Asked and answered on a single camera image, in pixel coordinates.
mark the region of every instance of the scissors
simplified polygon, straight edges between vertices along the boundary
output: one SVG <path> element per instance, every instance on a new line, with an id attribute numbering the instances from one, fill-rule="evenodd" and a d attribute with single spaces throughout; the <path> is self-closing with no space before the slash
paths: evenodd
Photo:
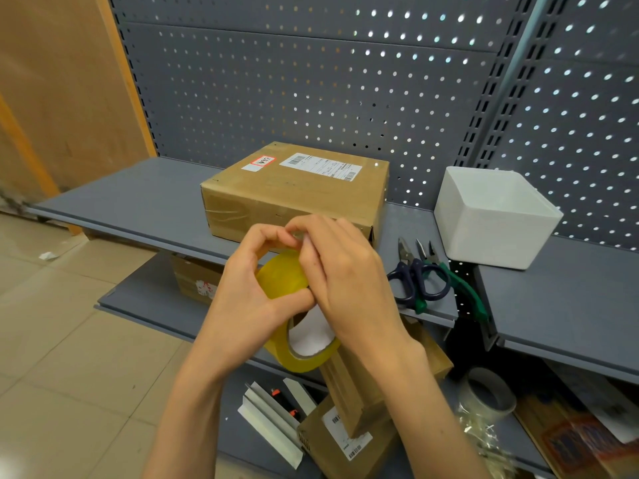
<path id="1" fill-rule="evenodd" d="M 427 301 L 438 301 L 448 294 L 451 289 L 451 277 L 439 265 L 415 258 L 402 237 L 397 241 L 397 248 L 399 250 L 399 263 L 395 270 L 388 273 L 386 277 L 389 281 L 400 280 L 404 286 L 406 297 L 395 297 L 395 302 L 421 314 L 427 308 Z M 427 292 L 424 287 L 424 279 L 431 272 L 437 274 L 445 282 L 443 289 L 436 293 Z"/>
<path id="2" fill-rule="evenodd" d="M 426 262 L 427 264 L 439 265 L 442 269 L 444 269 L 444 272 L 448 274 L 452 288 L 464 294 L 470 301 L 470 305 L 473 308 L 472 314 L 475 319 L 481 322 L 488 322 L 488 311 L 479 298 L 479 295 L 475 292 L 475 289 L 473 289 L 468 282 L 466 282 L 456 273 L 450 270 L 448 265 L 446 265 L 446 263 L 442 261 L 442 259 L 435 252 L 435 249 L 433 249 L 432 242 L 428 242 L 428 254 L 426 254 L 426 252 L 424 251 L 424 246 L 422 246 L 422 243 L 418 239 L 416 239 L 415 242 L 417 243 L 417 252 L 419 253 L 419 258 L 421 258 L 422 261 Z"/>

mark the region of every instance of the person's left hand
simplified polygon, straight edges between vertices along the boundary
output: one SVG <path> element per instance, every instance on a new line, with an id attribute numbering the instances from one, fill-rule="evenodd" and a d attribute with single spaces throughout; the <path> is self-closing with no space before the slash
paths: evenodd
<path id="1" fill-rule="evenodd" d="M 256 224 L 249 229 L 224 267 L 193 345 L 190 358 L 196 358 L 198 367 L 225 377 L 264 346 L 277 326 L 315 306 L 308 289 L 269 299 L 255 279 L 258 261 L 270 248 L 301 245 L 283 227 Z"/>

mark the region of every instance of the person's right hand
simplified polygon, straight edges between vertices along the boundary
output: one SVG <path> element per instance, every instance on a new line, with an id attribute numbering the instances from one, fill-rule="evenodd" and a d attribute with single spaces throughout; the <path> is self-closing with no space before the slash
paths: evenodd
<path id="1" fill-rule="evenodd" d="M 300 264 L 335 335 L 365 366 L 396 346 L 416 344 L 399 318 L 381 259 L 344 218 L 293 218 L 286 230 L 304 232 Z"/>

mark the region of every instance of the hand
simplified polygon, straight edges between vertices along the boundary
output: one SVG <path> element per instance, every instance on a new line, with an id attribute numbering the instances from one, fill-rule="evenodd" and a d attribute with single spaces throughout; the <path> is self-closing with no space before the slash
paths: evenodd
<path id="1" fill-rule="evenodd" d="M 299 249 L 301 242 L 276 225 L 253 225 L 229 257 L 191 354 L 198 367 L 226 376 L 248 360 L 277 326 L 315 306 L 310 290 L 269 299 L 255 279 L 270 248 Z"/>
<path id="2" fill-rule="evenodd" d="M 305 232 L 300 264 L 335 335 L 369 368 L 375 360 L 413 341 L 377 252 L 344 218 L 293 218 L 289 232 Z"/>

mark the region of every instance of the dark blue scissors handle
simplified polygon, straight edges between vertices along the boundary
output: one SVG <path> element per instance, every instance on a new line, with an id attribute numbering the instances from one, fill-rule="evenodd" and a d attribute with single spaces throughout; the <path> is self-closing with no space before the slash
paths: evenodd
<path id="1" fill-rule="evenodd" d="M 397 304 L 402 304 L 406 307 L 414 306 L 417 291 L 415 289 L 415 284 L 413 283 L 413 278 L 411 276 L 411 267 L 404 264 L 400 260 L 397 263 L 397 267 L 395 267 L 395 270 L 389 272 L 386 277 L 388 278 L 389 281 L 398 279 L 401 281 L 402 285 L 404 286 L 406 297 L 395 297 L 395 302 Z"/>
<path id="2" fill-rule="evenodd" d="M 439 265 L 426 264 L 422 260 L 416 258 L 410 265 L 410 272 L 415 276 L 417 289 L 425 301 L 439 301 L 440 299 L 443 299 L 451 289 L 451 277 Z M 437 274 L 437 276 L 445 282 L 443 289 L 434 294 L 427 292 L 424 286 L 424 279 L 428 278 L 431 272 Z"/>

